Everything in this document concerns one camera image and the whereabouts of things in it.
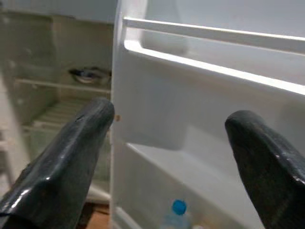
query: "wooden floor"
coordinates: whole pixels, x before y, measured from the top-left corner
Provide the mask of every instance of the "wooden floor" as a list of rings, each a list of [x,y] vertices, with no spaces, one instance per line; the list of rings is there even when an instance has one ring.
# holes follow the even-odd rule
[[[86,204],[76,229],[108,229],[108,223],[108,206]]]

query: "open refrigerator door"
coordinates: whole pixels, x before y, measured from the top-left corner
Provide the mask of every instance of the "open refrigerator door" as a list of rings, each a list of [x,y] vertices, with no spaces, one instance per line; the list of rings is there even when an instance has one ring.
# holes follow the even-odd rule
[[[121,0],[113,48],[112,228],[263,228],[224,123],[262,116],[305,152],[303,2]]]

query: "blue bottle cap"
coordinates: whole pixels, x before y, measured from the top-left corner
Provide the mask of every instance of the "blue bottle cap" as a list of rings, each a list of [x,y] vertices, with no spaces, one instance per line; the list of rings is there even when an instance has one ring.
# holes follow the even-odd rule
[[[172,210],[179,216],[183,215],[186,212],[186,203],[177,199],[173,203]]]

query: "plastic water bottle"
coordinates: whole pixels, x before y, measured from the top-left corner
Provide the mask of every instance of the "plastic water bottle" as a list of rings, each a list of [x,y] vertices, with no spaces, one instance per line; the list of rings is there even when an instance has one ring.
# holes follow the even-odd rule
[[[190,229],[191,224],[185,215],[186,203],[182,200],[175,200],[172,211],[164,217],[160,229]]]

